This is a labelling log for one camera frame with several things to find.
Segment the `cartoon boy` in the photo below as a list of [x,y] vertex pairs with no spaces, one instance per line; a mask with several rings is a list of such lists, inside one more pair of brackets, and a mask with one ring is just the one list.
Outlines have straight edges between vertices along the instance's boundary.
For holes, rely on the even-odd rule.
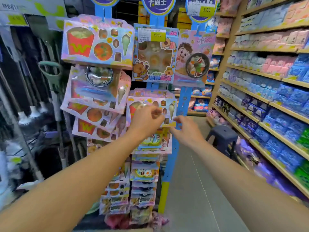
[[185,63],[192,53],[192,46],[189,43],[181,43],[178,47],[177,61]]

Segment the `plastic stool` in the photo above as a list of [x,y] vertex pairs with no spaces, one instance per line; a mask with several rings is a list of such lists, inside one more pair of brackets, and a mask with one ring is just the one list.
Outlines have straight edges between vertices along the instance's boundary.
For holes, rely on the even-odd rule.
[[225,125],[217,125],[210,130],[206,141],[208,141],[211,136],[215,137],[213,146],[224,155],[230,157],[230,153],[227,151],[228,145],[232,144],[233,151],[238,134],[230,127]]

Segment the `floor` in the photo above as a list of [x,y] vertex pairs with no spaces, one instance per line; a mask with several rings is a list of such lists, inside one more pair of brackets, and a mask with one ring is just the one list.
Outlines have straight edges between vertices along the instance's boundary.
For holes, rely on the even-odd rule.
[[[205,117],[192,117],[206,137]],[[180,145],[166,202],[165,232],[248,232],[198,156]]]

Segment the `cartoon boy's face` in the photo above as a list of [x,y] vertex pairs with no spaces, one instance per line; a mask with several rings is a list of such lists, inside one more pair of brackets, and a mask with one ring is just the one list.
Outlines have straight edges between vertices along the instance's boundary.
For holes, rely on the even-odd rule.
[[181,47],[178,50],[177,58],[179,57],[180,60],[186,60],[189,57],[189,55],[190,55],[189,51],[186,50],[184,47]]

